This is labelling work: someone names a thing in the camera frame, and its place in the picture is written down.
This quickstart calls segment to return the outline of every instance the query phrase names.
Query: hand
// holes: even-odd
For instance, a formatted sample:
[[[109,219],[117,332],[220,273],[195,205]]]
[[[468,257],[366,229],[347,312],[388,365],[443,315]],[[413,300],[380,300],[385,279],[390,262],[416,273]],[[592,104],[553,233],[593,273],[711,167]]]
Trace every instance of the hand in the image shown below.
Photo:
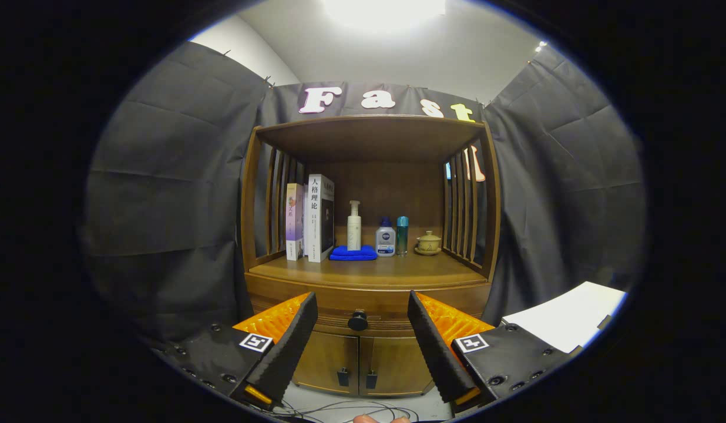
[[[359,416],[353,418],[352,423],[379,423],[379,422],[374,420],[370,416],[364,414],[364,415],[359,415]],[[409,418],[407,418],[407,417],[400,417],[400,418],[395,418],[394,420],[392,420],[392,423],[411,423],[411,422],[409,421]]]

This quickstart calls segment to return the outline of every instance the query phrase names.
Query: cable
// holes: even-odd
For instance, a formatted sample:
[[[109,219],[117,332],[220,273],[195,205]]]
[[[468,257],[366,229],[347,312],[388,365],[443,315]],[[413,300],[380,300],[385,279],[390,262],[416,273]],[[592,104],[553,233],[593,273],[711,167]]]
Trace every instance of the cable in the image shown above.
[[[390,402],[367,401],[366,399],[350,399],[349,401],[333,402],[332,404],[327,404],[325,406],[318,407],[317,409],[309,409],[310,407],[296,409],[295,407],[293,407],[293,405],[290,404],[290,402],[287,402],[284,399],[283,399],[283,402],[287,406],[287,408],[285,408],[285,407],[282,407],[282,408],[285,408],[285,410],[288,412],[267,411],[264,409],[260,409],[259,407],[255,407],[255,406],[253,406],[253,404],[251,404],[251,406],[258,409],[261,412],[264,412],[268,415],[273,415],[275,417],[295,417],[296,415],[299,415],[301,418],[312,418],[313,420],[320,421],[320,423],[323,423],[323,421],[321,421],[318,418],[312,417],[309,414],[315,413],[315,412],[320,412],[320,411],[331,411],[334,409],[377,408],[378,410],[372,411],[368,414],[374,414],[376,412],[381,412],[386,409],[386,410],[389,410],[390,413],[392,413],[392,420],[394,420],[397,418],[397,415],[395,415],[393,410],[398,410],[399,412],[404,413],[406,415],[406,417],[408,417],[408,418],[411,417],[411,413],[409,413],[409,412],[412,412],[412,413],[414,413],[414,415],[416,415],[416,421],[414,421],[414,423],[416,423],[417,421],[420,421],[420,416],[418,415],[418,413],[415,410],[409,409],[407,407],[397,407],[394,404],[390,404]],[[336,406],[339,404],[350,404],[350,402],[370,402],[370,404],[376,404],[377,406],[333,407],[333,406]]]

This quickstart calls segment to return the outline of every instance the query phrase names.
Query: wooden cabinet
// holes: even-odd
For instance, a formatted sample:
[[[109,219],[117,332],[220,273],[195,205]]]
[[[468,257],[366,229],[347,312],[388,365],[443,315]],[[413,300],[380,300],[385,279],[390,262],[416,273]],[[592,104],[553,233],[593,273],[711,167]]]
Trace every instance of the wooden cabinet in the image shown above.
[[[336,394],[357,394],[358,338],[313,332],[295,368],[293,382]]]
[[[470,153],[477,151],[474,145],[480,147],[484,169],[471,160]],[[424,292],[474,317],[486,305],[497,257],[501,198],[487,124],[366,115],[258,127],[243,169],[240,237],[254,311],[304,292],[317,295],[317,325],[294,382],[366,397],[429,390],[431,375],[406,315],[408,294]],[[259,169],[266,174],[258,177]],[[348,201],[360,200],[362,243],[373,244],[380,217],[395,220],[405,215],[411,225],[408,256],[360,262],[287,260],[285,186],[306,180],[310,173],[334,181],[337,239],[346,238]],[[478,180],[479,174],[485,179]],[[479,215],[481,196],[486,214]],[[416,238],[427,230],[442,237],[440,254],[415,254]],[[484,241],[483,254],[476,254],[479,239]],[[367,315],[368,328],[360,332],[347,327],[355,310]]]
[[[398,397],[422,394],[432,388],[431,375],[415,338],[361,337],[360,345],[361,395]]]
[[[371,397],[418,395],[433,387],[415,338],[321,332],[311,335],[293,382],[317,391]]]

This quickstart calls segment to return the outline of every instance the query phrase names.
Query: ceiling light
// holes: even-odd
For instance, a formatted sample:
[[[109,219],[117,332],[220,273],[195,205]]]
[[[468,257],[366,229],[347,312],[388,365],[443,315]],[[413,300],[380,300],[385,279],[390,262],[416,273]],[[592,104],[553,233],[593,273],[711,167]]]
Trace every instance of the ceiling light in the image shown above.
[[[445,0],[324,0],[332,19],[361,29],[400,29],[446,14]]]

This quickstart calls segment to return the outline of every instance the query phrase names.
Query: teal bottle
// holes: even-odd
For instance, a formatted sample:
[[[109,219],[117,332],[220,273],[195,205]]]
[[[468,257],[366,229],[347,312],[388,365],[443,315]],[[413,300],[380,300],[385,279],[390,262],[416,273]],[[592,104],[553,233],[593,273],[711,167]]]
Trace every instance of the teal bottle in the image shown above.
[[[397,217],[397,244],[395,252],[398,256],[408,255],[408,217]]]

